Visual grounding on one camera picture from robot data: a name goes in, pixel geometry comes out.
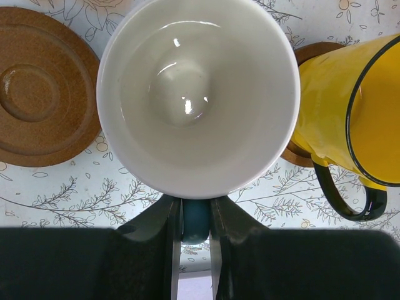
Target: brown coaster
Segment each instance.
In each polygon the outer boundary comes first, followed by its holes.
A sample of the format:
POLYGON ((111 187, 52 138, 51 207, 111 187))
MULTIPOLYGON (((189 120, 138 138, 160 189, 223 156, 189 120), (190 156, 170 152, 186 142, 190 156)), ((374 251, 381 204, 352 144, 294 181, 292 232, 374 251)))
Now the brown coaster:
POLYGON ((101 127, 99 59, 69 28, 44 14, 0 8, 0 161, 62 163, 101 127))
MULTIPOLYGON (((301 47, 294 51, 296 55, 297 64, 300 66, 303 62, 308 59, 315 58, 322 54, 343 48, 344 46, 336 42, 316 42, 314 44, 301 47)), ((286 146, 285 151, 283 151, 281 157, 297 166, 311 168, 313 167, 313 161, 311 160, 311 155, 301 149, 299 146, 295 145, 292 141, 286 146)))

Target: white mug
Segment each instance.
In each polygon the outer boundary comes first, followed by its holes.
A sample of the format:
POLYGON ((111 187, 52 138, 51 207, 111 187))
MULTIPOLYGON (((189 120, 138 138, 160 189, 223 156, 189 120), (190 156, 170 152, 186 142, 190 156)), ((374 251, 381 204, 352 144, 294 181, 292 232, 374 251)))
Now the white mug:
POLYGON ((250 0, 152 0, 117 27, 97 107, 121 163, 168 195, 209 199, 257 179, 284 151, 300 103, 296 58, 250 0))

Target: round wooden coaster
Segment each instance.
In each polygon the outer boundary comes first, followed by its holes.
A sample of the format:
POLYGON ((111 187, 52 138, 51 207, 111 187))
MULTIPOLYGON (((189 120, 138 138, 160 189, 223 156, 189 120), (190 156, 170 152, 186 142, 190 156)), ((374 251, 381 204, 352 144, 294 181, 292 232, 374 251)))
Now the round wooden coaster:
MULTIPOLYGON (((301 65, 308 59, 315 58, 322 54, 343 48, 344 46, 336 42, 316 42, 308 46, 301 47, 294 51, 297 59, 297 65, 301 65)), ((294 144, 292 141, 286 146, 285 151, 283 151, 281 157, 297 166, 311 168, 313 167, 313 161, 311 160, 311 155, 301 149, 299 146, 294 144)))
POLYGON ((62 163, 101 127, 99 59, 69 28, 44 14, 0 8, 0 161, 62 163))

